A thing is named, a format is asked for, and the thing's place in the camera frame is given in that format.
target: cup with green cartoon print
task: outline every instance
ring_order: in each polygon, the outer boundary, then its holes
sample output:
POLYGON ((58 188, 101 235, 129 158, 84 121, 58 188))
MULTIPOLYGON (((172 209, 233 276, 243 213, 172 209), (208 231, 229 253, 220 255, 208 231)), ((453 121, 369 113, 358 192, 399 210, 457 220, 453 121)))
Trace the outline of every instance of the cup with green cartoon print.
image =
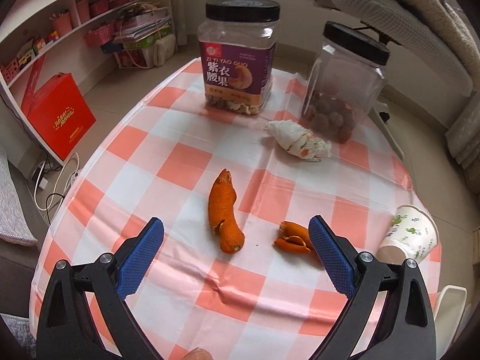
POLYGON ((376 257, 398 265, 405 259, 420 263, 437 243, 438 230, 433 219, 418 207, 406 204, 397 208, 376 257))

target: power strip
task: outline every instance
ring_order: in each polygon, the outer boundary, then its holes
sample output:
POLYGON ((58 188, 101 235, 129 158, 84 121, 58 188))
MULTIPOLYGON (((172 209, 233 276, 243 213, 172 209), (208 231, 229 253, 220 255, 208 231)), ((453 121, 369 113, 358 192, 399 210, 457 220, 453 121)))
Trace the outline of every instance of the power strip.
POLYGON ((45 169, 42 170, 42 172, 40 173, 41 168, 42 168, 41 166, 38 166, 37 169, 35 169, 35 172, 32 175, 32 181, 34 182, 34 185, 35 185, 37 183, 38 178, 40 177, 40 182, 38 183, 38 187, 41 190, 44 190, 45 187, 47 186, 48 181, 46 178, 44 178, 45 169))

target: pink basket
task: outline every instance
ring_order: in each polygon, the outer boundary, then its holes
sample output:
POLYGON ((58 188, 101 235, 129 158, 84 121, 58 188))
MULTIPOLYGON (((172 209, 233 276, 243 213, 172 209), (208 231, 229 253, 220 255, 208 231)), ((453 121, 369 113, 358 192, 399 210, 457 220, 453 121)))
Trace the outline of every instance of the pink basket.
POLYGON ((78 17, 80 18, 80 24, 90 20, 90 10, 88 8, 88 0, 81 0, 77 3, 78 17))
POLYGON ((54 29, 58 32, 58 36, 62 37, 71 31, 70 12, 64 13, 59 18, 52 21, 54 29))
POLYGON ((95 31, 89 32, 85 35, 85 42, 89 47, 101 46, 110 42, 114 38, 115 22, 105 24, 95 31))
POLYGON ((109 0, 99 0, 90 5, 90 16, 95 17, 109 10, 109 0))
POLYGON ((130 0, 115 0, 109 3, 109 9, 114 9, 116 7, 121 7, 122 5, 125 5, 129 3, 130 0))
POLYGON ((7 67, 1 67, 1 73, 3 75, 3 79, 7 83, 7 85, 15 78, 15 76, 20 72, 18 69, 18 61, 15 58, 11 61, 7 67))

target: purple label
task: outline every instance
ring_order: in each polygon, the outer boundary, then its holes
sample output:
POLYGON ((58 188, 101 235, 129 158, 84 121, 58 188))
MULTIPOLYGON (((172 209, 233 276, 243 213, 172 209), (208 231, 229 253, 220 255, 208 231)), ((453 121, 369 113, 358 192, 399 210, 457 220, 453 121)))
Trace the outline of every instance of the purple label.
POLYGON ((205 93, 225 100, 260 105, 272 73, 275 45, 267 50, 200 42, 205 93))

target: black jar lid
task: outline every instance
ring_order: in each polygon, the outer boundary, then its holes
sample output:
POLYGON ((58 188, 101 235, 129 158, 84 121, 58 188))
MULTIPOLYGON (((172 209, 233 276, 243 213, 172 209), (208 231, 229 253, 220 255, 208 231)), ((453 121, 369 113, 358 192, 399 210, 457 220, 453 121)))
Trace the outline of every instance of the black jar lid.
POLYGON ((390 57, 390 51, 383 43, 353 28, 333 21, 327 21, 323 36, 337 45, 382 66, 387 64, 388 57, 390 57))
POLYGON ((205 13, 211 20, 268 23, 280 18, 280 4, 271 0, 208 0, 205 13))

